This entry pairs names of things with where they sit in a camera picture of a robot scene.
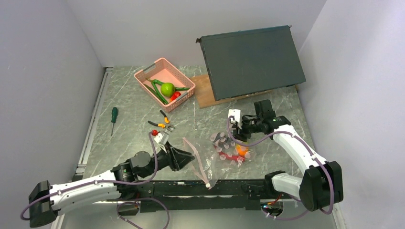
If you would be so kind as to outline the clear zip top bag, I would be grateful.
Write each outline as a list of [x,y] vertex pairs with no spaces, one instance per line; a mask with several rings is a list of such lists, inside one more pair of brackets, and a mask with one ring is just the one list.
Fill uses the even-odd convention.
[[225,174],[241,169],[256,156],[255,148],[248,146],[251,157],[246,159],[244,163],[237,164],[228,160],[221,160],[210,138],[184,137],[182,140],[183,149],[195,156],[187,168],[203,182],[208,190],[213,189],[217,181],[223,178]]

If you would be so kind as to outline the fake red tomato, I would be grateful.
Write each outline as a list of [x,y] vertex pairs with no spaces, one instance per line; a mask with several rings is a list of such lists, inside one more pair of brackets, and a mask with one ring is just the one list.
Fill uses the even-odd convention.
[[181,93],[179,92],[179,91],[175,91],[174,93],[173,93],[173,95],[171,96],[171,98],[170,98],[170,102],[173,102],[173,101],[175,101],[178,97],[180,97],[181,96]]

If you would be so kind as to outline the fake green cucumber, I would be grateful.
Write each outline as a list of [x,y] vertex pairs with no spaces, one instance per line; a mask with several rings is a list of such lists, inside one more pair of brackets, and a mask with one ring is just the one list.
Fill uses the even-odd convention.
[[162,102],[164,105],[166,105],[165,101],[156,93],[156,91],[154,89],[152,89],[151,87],[149,87],[148,85],[144,84],[144,86],[160,101]]

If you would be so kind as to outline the fake green lime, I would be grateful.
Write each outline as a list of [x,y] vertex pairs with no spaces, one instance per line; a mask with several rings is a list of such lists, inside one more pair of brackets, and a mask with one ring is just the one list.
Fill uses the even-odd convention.
[[165,97],[171,97],[175,90],[172,88],[173,84],[160,86],[160,92]]

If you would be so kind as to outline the fake green bean pod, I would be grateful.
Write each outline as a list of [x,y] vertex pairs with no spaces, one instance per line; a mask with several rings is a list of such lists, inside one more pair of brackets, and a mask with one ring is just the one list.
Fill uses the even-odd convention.
[[[169,85],[169,84],[171,84],[171,83],[165,83],[165,82],[156,80],[156,84],[157,84],[157,85],[160,85],[160,86],[163,86],[163,85]],[[190,87],[175,87],[174,85],[172,86],[172,88],[173,88],[175,91],[187,91],[187,90],[190,89]]]

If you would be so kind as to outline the pink plastic basket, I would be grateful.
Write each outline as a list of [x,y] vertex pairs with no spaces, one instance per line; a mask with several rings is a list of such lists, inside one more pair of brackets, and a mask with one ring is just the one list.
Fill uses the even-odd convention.
[[165,58],[139,70],[134,77],[166,112],[171,112],[194,95],[195,83]]

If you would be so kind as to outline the fake black grape bunch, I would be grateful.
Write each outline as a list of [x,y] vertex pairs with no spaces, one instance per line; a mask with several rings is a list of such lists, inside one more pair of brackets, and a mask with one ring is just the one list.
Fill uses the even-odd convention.
[[220,147],[222,149],[229,149],[230,147],[235,147],[235,142],[225,132],[213,133],[210,136],[210,141],[213,143],[215,147]]

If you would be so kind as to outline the fake green chili pepper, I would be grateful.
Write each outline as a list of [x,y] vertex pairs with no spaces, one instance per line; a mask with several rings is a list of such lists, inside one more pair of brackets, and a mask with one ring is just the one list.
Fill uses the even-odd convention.
[[154,90],[155,90],[155,92],[156,92],[156,95],[157,95],[157,97],[160,99],[160,101],[161,101],[164,105],[167,105],[167,104],[168,104],[168,101],[164,98],[164,96],[160,93],[159,89],[157,88],[157,86],[156,86],[156,80],[152,80],[152,81],[151,81],[151,85],[153,86],[153,88],[154,88]]

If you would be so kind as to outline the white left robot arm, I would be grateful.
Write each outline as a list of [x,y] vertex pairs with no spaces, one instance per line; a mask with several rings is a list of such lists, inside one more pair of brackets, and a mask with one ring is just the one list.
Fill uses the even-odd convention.
[[29,195],[29,204],[21,219],[29,221],[31,228],[42,227],[62,215],[83,205],[98,201],[132,200],[137,186],[149,182],[165,167],[179,171],[195,159],[192,153],[173,147],[166,142],[159,152],[139,151],[133,157],[111,170],[75,182],[52,185],[48,180],[37,183]]

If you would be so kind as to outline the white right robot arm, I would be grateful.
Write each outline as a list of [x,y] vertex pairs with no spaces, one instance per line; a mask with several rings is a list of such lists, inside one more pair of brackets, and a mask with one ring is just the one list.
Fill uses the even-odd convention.
[[252,134],[263,133],[281,146],[297,164],[302,178],[276,171],[265,175],[263,192],[269,198],[288,194],[300,200],[308,211],[330,214],[333,205],[343,201],[342,169],[315,152],[284,116],[277,116],[270,100],[254,103],[255,115],[241,115],[239,109],[228,111],[227,130],[236,144],[244,147]]

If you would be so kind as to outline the fake orange green mango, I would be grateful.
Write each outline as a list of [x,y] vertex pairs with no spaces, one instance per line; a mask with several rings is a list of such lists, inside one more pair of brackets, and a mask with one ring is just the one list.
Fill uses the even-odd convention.
[[236,145],[235,149],[236,149],[236,153],[237,153],[238,156],[243,157],[243,158],[250,158],[251,157],[249,147]]

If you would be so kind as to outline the fake red chili pepper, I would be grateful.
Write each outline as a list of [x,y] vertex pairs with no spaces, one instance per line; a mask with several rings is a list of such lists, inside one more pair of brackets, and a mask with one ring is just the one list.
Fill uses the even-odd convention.
[[220,156],[221,160],[228,160],[230,162],[235,162],[237,164],[242,164],[247,158],[243,158],[237,155],[235,147],[230,147],[229,149],[222,149],[220,147],[215,147],[215,150]]

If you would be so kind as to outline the brown wooden board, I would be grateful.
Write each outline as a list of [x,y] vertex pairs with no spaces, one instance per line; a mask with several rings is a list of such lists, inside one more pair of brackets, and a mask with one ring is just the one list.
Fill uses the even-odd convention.
[[194,95],[200,109],[209,107],[219,112],[224,112],[225,110],[236,108],[240,109],[244,114],[253,114],[254,103],[261,100],[274,100],[279,107],[282,103],[286,102],[300,103],[297,91],[298,87],[296,85],[216,101],[209,75],[194,76],[191,78],[191,81],[196,85]]

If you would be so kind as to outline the dark grey metal chassis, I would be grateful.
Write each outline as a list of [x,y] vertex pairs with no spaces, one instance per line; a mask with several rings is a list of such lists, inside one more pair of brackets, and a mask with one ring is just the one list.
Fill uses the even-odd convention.
[[289,25],[205,35],[196,43],[217,101],[306,81]]

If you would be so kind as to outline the orange handled pliers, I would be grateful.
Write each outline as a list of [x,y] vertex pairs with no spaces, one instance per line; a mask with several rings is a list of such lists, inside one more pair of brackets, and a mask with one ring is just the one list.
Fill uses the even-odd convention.
[[150,121],[150,120],[148,120],[147,122],[150,124],[150,125],[153,125],[153,126],[155,126],[155,127],[161,127],[161,128],[163,128],[163,129],[167,129],[168,131],[173,131],[174,129],[175,129],[175,127],[170,123],[170,121],[169,121],[169,119],[168,119],[168,117],[167,117],[167,115],[165,114],[165,112],[164,111],[162,111],[162,110],[160,110],[160,113],[163,115],[163,117],[164,117],[164,122],[163,123],[155,123],[155,122],[152,122],[152,121]]

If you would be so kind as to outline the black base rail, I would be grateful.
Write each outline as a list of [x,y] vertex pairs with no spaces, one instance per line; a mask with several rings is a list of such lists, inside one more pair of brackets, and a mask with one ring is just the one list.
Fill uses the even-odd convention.
[[168,210],[232,209],[260,210],[282,194],[270,191],[263,179],[220,179],[209,189],[199,180],[154,180],[143,185],[118,185],[117,200],[134,200],[125,215]]

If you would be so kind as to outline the green handled screwdriver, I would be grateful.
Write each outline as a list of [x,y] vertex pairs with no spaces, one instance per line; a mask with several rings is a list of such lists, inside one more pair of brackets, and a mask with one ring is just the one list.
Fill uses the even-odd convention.
[[112,127],[111,127],[111,136],[113,135],[113,133],[114,133],[114,125],[115,125],[115,123],[116,123],[116,120],[117,120],[117,116],[118,116],[118,108],[117,107],[113,107],[112,108],[112,111],[111,111],[111,124],[112,124]]

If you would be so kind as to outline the aluminium side rail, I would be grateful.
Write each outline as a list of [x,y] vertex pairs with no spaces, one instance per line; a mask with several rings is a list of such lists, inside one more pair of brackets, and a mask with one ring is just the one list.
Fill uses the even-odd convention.
[[76,165],[75,174],[72,177],[72,181],[79,181],[83,179],[85,169],[88,163],[88,158],[91,152],[92,143],[96,134],[96,128],[99,121],[100,114],[102,112],[102,106],[107,93],[107,88],[113,73],[113,67],[106,67],[102,83],[99,89],[99,93],[95,102],[95,106],[92,112],[89,128],[85,137],[84,145],[81,155]]

